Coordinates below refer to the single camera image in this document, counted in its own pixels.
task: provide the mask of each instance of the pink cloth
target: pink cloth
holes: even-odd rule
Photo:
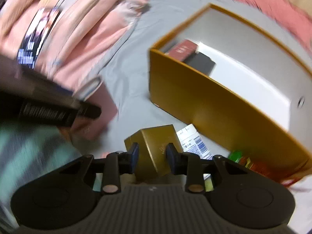
[[[312,53],[312,19],[288,0],[236,0],[258,8],[286,28],[299,43]]]
[[[7,0],[0,17],[0,52],[17,56],[23,37],[38,9],[54,7],[58,0]],[[77,0],[65,8],[52,28],[35,69],[75,93],[84,88],[90,71],[129,30],[148,0]],[[77,118],[71,130],[96,138],[116,115],[117,108],[102,83],[88,97],[99,105],[101,116],[92,121]]]

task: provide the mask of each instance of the gold box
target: gold box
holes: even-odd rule
[[[165,155],[168,143],[173,143],[178,152],[183,152],[173,125],[140,129],[124,143],[127,150],[133,143],[139,144],[139,159],[135,169],[137,182],[170,173]]]
[[[213,15],[228,16],[231,24],[226,27],[223,20],[215,20]],[[214,26],[209,23],[210,19],[215,20]],[[246,27],[246,32],[237,35],[235,31],[242,26]],[[281,59],[287,59],[294,65],[283,64],[278,59],[270,60],[266,57],[268,54],[263,52],[260,56],[256,48],[249,51],[252,43],[248,41],[251,41],[252,34],[260,35],[259,41],[269,46],[270,54],[279,55]],[[306,103],[306,109],[299,112],[298,100],[295,95],[294,97],[291,95],[290,97],[294,99],[291,99],[290,131],[282,129],[233,91],[187,64],[166,55],[171,47],[184,39],[195,43],[200,41],[217,50],[226,49],[224,51],[226,55],[238,61],[242,58],[244,59],[242,63],[249,61],[250,66],[255,66],[260,59],[263,61],[262,67],[253,67],[254,71],[260,75],[266,74],[264,78],[270,82],[275,80],[274,83],[277,85],[280,83],[285,89],[297,91],[298,94],[305,91],[306,97],[312,94],[312,87],[307,86],[312,82],[312,72],[309,68],[264,30],[230,11],[209,4],[151,47],[149,91],[151,101],[155,105],[186,124],[194,124],[200,133],[227,150],[239,150],[254,161],[265,162],[269,167],[283,173],[282,178],[301,178],[311,174],[312,154],[294,137],[295,134],[298,138],[302,138],[301,141],[306,147],[312,145],[312,136],[306,136],[312,127],[309,118],[312,117],[310,103]],[[266,48],[263,43],[260,43],[262,46],[259,48]],[[281,63],[280,67],[277,65],[274,67],[274,63],[278,62]],[[278,73],[284,73],[284,81]],[[291,76],[296,73],[301,76],[297,82],[305,82],[300,89],[296,89],[293,84],[290,85],[293,79]]]

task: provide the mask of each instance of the orange box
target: orange box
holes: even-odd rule
[[[235,37],[239,29],[244,31]],[[277,85],[291,100],[289,130],[209,76],[166,55],[184,39],[221,50]],[[288,85],[292,80],[303,86]],[[312,146],[308,133],[312,131],[312,108],[308,102],[302,111],[297,106],[300,92],[312,99],[312,73],[287,47],[244,18],[209,4],[174,28],[150,49],[149,90],[151,101],[164,111],[194,124],[200,133],[229,151],[240,150],[252,160],[267,163],[283,173],[282,178],[300,179],[312,173],[308,151]]]

